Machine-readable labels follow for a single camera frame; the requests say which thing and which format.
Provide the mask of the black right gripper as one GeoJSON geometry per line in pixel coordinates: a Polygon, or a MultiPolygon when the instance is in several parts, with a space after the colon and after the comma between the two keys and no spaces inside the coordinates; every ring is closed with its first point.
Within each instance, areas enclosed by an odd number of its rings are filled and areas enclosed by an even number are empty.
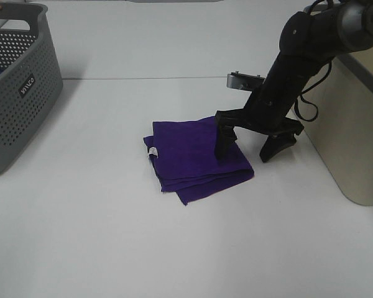
{"type": "Polygon", "coordinates": [[[303,126],[299,121],[288,120],[286,115],[311,77],[332,60],[333,57],[312,60],[279,54],[264,82],[253,90],[242,109],[217,112],[215,157],[224,158],[237,140],[234,127],[273,135],[268,136],[259,154],[264,163],[294,146],[294,134],[301,134],[303,126]]]}

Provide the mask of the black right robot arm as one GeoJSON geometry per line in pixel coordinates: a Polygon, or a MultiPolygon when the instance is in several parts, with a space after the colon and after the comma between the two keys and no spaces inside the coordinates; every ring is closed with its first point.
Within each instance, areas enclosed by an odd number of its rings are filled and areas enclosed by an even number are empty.
{"type": "Polygon", "coordinates": [[[268,75],[228,74],[227,86],[250,92],[241,109],[217,111],[214,154],[226,156],[236,141],[235,127],[267,136],[260,151],[263,162],[296,143],[306,120],[298,110],[309,91],[307,82],[322,67],[347,53],[373,47],[373,1],[315,1],[285,24],[268,75]]]}

